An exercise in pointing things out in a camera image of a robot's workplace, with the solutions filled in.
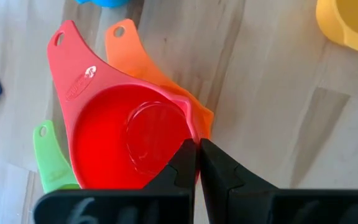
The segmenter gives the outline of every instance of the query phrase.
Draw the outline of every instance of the handle hole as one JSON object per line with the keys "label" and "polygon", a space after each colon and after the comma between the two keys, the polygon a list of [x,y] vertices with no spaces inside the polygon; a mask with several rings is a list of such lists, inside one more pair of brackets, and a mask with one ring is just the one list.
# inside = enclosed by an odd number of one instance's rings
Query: handle hole
{"label": "handle hole", "polygon": [[115,28],[114,30],[114,36],[115,37],[122,37],[125,33],[125,28],[123,28],[122,26],[119,26],[117,28]]}
{"label": "handle hole", "polygon": [[65,34],[64,34],[63,32],[59,33],[59,34],[56,36],[55,45],[56,45],[56,46],[59,46],[60,44],[62,44],[64,38],[65,38]]}
{"label": "handle hole", "polygon": [[40,129],[40,136],[45,137],[45,135],[47,135],[47,127],[42,126]]}

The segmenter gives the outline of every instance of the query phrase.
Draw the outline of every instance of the yellow measuring cup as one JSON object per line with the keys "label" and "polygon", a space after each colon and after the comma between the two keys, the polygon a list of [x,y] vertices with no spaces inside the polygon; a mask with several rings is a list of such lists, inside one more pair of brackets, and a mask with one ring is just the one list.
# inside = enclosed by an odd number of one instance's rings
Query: yellow measuring cup
{"label": "yellow measuring cup", "polygon": [[358,50],[358,0],[318,0],[316,17],[331,41]]}

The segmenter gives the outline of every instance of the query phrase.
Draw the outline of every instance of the green measuring cup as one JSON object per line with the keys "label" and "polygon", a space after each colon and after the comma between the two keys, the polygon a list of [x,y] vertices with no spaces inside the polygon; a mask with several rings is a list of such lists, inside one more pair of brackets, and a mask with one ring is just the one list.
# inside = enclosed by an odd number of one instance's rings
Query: green measuring cup
{"label": "green measuring cup", "polygon": [[46,120],[34,129],[35,157],[45,193],[58,189],[80,189],[56,139],[52,121]]}

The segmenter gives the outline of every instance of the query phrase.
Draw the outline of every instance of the orange plastic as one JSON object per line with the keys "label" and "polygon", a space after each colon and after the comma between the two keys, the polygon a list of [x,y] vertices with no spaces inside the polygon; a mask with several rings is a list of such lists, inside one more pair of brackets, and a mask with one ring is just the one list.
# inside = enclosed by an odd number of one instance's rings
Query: orange plastic
{"label": "orange plastic", "polygon": [[132,20],[125,19],[107,30],[106,53],[110,66],[132,77],[156,84],[171,93],[189,98],[195,111],[193,114],[196,129],[202,138],[211,137],[213,112],[160,71],[145,52]]}
{"label": "orange plastic", "polygon": [[184,139],[200,141],[188,98],[104,63],[73,21],[62,24],[47,52],[81,188],[141,189]]}

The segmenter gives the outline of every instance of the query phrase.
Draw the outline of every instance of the wood grain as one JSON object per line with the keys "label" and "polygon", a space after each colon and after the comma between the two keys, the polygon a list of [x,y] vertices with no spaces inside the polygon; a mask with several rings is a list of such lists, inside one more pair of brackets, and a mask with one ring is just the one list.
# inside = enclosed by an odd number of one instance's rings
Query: wood grain
{"label": "wood grain", "polygon": [[[328,41],[314,1],[0,0],[0,223],[32,223],[42,195],[32,130],[67,139],[46,45],[73,19],[102,59],[104,31],[138,24],[154,62],[215,112],[213,141],[279,187],[358,188],[358,52]],[[207,223],[200,183],[195,222]]]}

